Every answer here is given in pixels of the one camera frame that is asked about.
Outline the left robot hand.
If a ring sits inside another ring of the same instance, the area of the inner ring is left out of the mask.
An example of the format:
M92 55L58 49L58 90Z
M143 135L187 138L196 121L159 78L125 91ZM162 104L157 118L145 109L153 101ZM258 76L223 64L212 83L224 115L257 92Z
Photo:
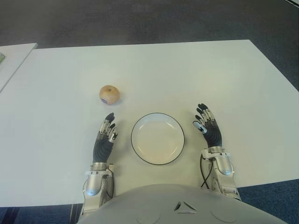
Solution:
M93 162L106 163L118 136L117 128L113 124L114 113L106 116L102 122L93 148Z

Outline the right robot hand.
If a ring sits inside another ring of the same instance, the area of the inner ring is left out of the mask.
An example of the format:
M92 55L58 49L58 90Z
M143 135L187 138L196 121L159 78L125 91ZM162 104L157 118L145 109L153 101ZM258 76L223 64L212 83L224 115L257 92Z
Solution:
M221 147L221 131L212 111L203 103L198 104L196 110L198 115L195 115L193 126L203 134L208 147Z

